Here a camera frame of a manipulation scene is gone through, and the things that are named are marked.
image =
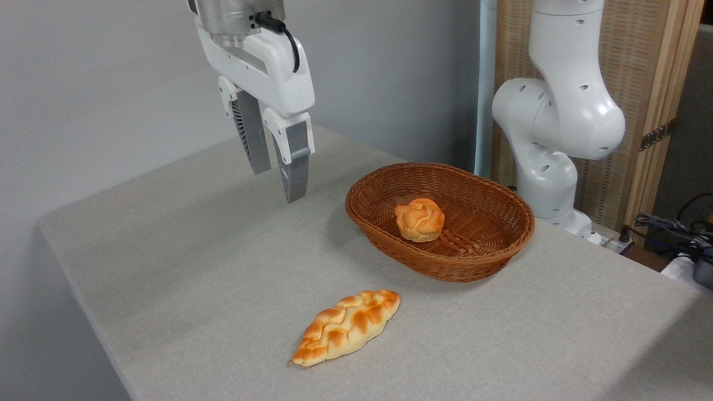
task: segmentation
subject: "woven panel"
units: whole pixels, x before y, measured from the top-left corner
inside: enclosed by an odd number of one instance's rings
[[[607,0],[602,17],[600,65],[604,82],[626,118],[625,137],[602,161],[575,159],[580,174],[575,207],[593,221],[616,229],[623,220],[643,118],[661,46],[668,1]],[[540,78],[528,56],[531,1],[498,2],[496,87],[510,78]],[[515,163],[507,139],[497,127],[493,138],[493,178],[515,185]]]

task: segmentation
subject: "brown woven basket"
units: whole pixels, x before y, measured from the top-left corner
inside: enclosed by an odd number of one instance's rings
[[[434,241],[414,243],[399,234],[394,208],[416,198],[430,198],[446,215]],[[515,192],[437,163],[373,171],[352,186],[345,206],[379,250],[421,274],[455,283],[497,273],[535,230],[532,210]]]

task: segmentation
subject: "bread roll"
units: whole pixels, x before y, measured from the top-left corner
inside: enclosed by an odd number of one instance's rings
[[[406,206],[398,205],[394,212],[401,236],[417,243],[438,238],[446,221],[441,208],[428,198],[414,199]]]
[[[321,311],[304,331],[291,363],[312,366],[357,351],[376,337],[401,303],[389,290],[361,291]]]

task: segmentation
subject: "table surface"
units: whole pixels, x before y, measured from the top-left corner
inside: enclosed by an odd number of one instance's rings
[[[344,212],[357,179],[400,160],[314,134],[290,205],[234,140],[41,220],[134,400],[713,399],[708,297],[540,222],[491,278],[419,275]],[[320,310],[380,288],[402,297],[380,336],[287,363]]]

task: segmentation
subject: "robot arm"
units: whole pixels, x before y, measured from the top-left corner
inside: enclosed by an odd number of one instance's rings
[[[280,19],[282,0],[189,0],[203,51],[221,77],[225,113],[233,118],[255,174],[270,169],[272,133],[287,202],[307,190],[314,153],[314,89],[302,44]]]
[[[574,210],[577,171],[568,155],[602,159],[625,128],[599,70],[603,6],[533,0],[529,52],[545,80],[511,79],[493,99],[493,117],[515,156],[518,192],[536,217],[584,238],[594,234],[591,220]]]

